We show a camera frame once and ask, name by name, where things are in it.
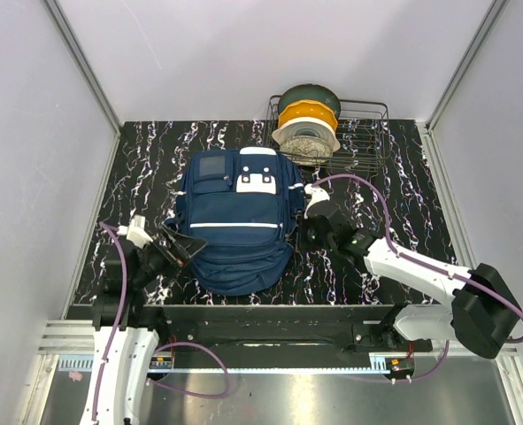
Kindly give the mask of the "navy blue student backpack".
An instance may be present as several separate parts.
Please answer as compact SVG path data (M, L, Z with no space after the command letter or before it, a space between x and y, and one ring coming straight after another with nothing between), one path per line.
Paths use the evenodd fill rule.
M198 283L220 296L246 296L277 283L295 250L304 209L298 165L265 147L210 150L189 161L166 224L205 247L191 262Z

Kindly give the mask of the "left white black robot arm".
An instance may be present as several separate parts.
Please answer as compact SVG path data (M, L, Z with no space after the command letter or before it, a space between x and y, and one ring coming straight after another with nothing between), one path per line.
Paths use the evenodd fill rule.
M80 422L137 424L153 352L169 338L165 316L145 307L144 290L159 276L177 275L207 242L167 225L150 235L142 216L126 226L100 226L112 253L93 305L94 364Z

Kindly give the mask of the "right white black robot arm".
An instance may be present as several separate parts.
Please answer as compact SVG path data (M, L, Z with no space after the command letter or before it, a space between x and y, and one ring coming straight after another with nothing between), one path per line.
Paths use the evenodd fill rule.
M310 242L360 271L400 282L435 300L435 305L396 309L379 331L388 350L399 351L410 341L439 339L458 341L469 352L494 359L508 344L521 309L494 267L455 266L405 249L352 227L329 200L308 205L304 217Z

